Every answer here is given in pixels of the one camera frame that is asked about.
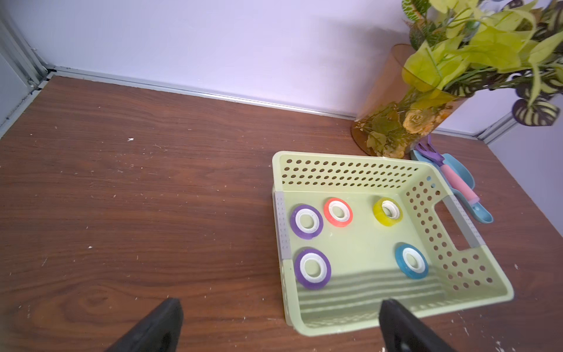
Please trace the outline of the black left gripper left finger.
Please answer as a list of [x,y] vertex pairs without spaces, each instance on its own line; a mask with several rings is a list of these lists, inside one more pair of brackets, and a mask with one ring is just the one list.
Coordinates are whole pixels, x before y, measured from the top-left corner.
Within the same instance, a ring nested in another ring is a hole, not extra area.
[[180,300],[168,298],[106,351],[176,351],[183,319]]

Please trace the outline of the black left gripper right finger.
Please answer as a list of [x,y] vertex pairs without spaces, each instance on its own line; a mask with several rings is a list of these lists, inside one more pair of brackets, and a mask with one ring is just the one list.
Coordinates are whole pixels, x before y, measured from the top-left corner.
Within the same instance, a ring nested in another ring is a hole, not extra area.
[[388,351],[455,351],[395,299],[382,302],[379,324]]

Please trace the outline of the blue tape roll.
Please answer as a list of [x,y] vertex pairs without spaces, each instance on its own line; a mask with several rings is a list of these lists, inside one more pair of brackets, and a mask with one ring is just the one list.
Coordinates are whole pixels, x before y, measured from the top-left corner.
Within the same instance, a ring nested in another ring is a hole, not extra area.
[[428,276],[429,265],[425,256],[414,246],[402,244],[394,253],[397,266],[406,277],[412,280],[422,280]]

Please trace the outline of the purple tape roll front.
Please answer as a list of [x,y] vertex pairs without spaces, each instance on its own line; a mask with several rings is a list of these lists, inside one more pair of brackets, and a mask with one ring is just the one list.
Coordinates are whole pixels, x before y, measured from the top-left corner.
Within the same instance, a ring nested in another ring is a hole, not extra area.
[[[310,274],[306,267],[313,262],[318,267],[318,274]],[[312,248],[302,250],[294,261],[297,281],[307,290],[320,290],[327,286],[331,280],[332,268],[327,256],[321,251]]]

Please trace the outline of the purple tape roll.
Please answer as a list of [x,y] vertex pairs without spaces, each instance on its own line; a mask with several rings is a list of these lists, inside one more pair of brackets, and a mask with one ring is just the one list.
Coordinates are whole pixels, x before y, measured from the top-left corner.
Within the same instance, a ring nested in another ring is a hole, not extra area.
[[[310,274],[306,267],[313,262],[318,267],[318,274]],[[331,280],[332,268],[327,256],[321,251],[312,248],[302,250],[294,261],[297,281],[307,290],[320,290],[327,286]]]
[[[312,219],[312,227],[303,226],[301,219],[304,216],[308,216]],[[312,240],[322,233],[324,221],[320,212],[316,208],[311,205],[298,205],[291,214],[290,227],[299,238]]]

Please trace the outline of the light green perforated storage basket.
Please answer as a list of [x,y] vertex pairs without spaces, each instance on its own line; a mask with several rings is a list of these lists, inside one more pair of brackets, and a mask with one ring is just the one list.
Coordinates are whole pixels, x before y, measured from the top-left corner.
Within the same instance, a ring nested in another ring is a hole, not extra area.
[[[308,337],[369,329],[379,324],[384,300],[395,299],[423,318],[508,302],[513,286],[440,172],[428,163],[394,158],[280,151],[272,159],[284,316]],[[353,211],[347,227],[334,227],[323,207],[343,199]],[[393,199],[403,219],[383,226],[372,212],[382,197]],[[316,208],[324,221],[319,236],[299,238],[290,227],[298,205]],[[412,280],[394,256],[402,244],[416,247],[428,276]],[[330,261],[330,282],[307,290],[294,261],[306,248]]]

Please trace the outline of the yellow tape roll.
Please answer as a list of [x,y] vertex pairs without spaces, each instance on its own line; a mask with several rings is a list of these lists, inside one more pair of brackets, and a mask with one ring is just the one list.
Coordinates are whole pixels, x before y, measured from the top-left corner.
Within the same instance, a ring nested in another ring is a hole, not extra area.
[[382,197],[373,206],[372,212],[374,217],[386,227],[392,227],[403,219],[403,211],[391,198]]

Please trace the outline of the pink tape roll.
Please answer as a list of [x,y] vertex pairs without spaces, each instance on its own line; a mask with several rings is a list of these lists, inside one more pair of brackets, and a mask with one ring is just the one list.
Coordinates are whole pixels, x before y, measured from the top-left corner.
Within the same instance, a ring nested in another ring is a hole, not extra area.
[[327,221],[334,227],[347,227],[353,221],[353,211],[347,202],[340,198],[330,198],[325,202],[323,212]]

